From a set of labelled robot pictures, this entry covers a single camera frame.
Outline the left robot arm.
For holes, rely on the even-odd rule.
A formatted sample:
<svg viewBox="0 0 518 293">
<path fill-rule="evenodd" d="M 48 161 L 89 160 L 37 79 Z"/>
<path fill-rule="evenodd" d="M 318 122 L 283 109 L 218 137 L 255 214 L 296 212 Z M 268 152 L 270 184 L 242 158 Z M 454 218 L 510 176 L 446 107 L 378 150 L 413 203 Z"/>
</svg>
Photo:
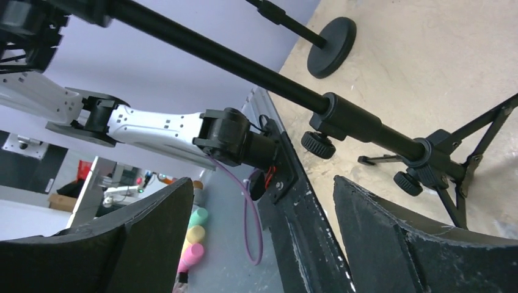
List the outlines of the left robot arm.
<svg viewBox="0 0 518 293">
<path fill-rule="evenodd" d="M 24 70 L 1 72 L 1 104 L 44 118 L 46 129 L 58 134 L 105 147 L 124 143 L 203 168 L 221 162 L 267 169 L 277 156 L 275 140 L 253 132 L 231 107 L 183 115 L 137 110 L 114 96 L 61 87 Z"/>
</svg>

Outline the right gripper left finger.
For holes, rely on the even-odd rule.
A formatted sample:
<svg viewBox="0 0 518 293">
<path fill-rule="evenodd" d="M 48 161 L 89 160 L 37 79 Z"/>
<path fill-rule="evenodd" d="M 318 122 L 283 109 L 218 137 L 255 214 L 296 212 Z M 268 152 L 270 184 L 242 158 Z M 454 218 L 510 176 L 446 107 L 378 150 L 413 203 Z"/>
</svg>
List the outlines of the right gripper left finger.
<svg viewBox="0 0 518 293">
<path fill-rule="evenodd" d="M 181 178 L 52 236 L 1 242 L 2 292 L 172 292 L 193 202 Z"/>
</svg>

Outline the black tripod shock-mount stand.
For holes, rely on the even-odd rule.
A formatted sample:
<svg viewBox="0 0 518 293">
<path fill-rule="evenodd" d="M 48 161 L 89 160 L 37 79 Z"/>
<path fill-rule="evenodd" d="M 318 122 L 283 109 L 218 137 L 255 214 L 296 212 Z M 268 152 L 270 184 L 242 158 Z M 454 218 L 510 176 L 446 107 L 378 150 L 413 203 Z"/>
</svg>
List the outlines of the black tripod shock-mount stand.
<svg viewBox="0 0 518 293">
<path fill-rule="evenodd" d="M 322 159 L 334 155 L 333 139 L 347 137 L 389 150 L 390 155 L 360 156 L 358 161 L 363 165 L 404 163 L 407 170 L 395 174 L 396 184 L 412 196 L 424 188 L 435 190 L 453 224 L 462 229 L 467 227 L 465 198 L 474 172 L 517 107 L 517 96 L 512 96 L 455 132 L 438 130 L 429 137 L 411 139 L 339 95 L 320 95 L 135 1 L 2 1 L 1 72 L 44 75 L 61 43 L 60 31 L 72 15 L 100 27 L 119 20 L 310 110 L 312 130 L 302 136 L 301 143 Z M 267 173 L 267 189 L 276 173 L 276 144 L 274 164 L 261 169 Z"/>
</svg>

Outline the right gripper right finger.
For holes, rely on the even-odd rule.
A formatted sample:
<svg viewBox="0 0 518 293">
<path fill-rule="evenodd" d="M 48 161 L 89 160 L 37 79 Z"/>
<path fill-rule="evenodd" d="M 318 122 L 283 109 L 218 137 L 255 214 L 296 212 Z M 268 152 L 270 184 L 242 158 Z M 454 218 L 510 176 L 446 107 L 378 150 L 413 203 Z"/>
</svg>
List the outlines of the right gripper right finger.
<svg viewBox="0 0 518 293">
<path fill-rule="evenodd" d="M 358 292 L 516 292 L 517 241 L 464 230 L 334 178 Z"/>
</svg>

